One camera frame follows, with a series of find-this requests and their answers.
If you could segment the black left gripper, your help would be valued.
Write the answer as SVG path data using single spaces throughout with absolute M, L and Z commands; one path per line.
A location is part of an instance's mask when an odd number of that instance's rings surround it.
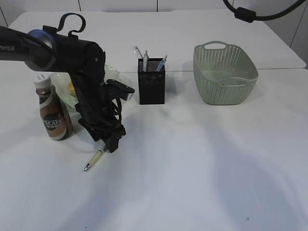
M 55 71 L 68 73 L 75 88 L 79 124 L 95 141 L 104 141 L 104 149 L 113 153 L 126 131 L 122 125 L 122 99 L 108 92 L 104 80 L 105 52 L 96 42 L 57 34 L 55 54 Z

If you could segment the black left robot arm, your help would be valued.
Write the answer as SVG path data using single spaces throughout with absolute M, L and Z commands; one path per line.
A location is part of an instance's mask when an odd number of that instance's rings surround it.
M 105 52 L 97 43 L 58 34 L 54 27 L 23 33 L 2 26 L 0 58 L 23 61 L 38 72 L 68 73 L 78 99 L 79 124 L 109 152 L 118 148 L 126 134 L 120 100 L 126 92 L 119 84 L 105 82 Z

